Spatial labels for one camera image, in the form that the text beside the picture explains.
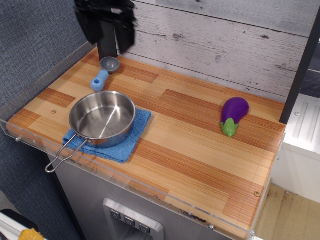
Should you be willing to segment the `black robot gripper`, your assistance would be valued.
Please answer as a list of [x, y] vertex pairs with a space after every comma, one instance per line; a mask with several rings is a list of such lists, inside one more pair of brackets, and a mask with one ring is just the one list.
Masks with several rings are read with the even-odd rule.
[[114, 22], [119, 51], [135, 44], [135, 4], [130, 0], [75, 0], [75, 15], [87, 41], [96, 44], [104, 36], [100, 21]]

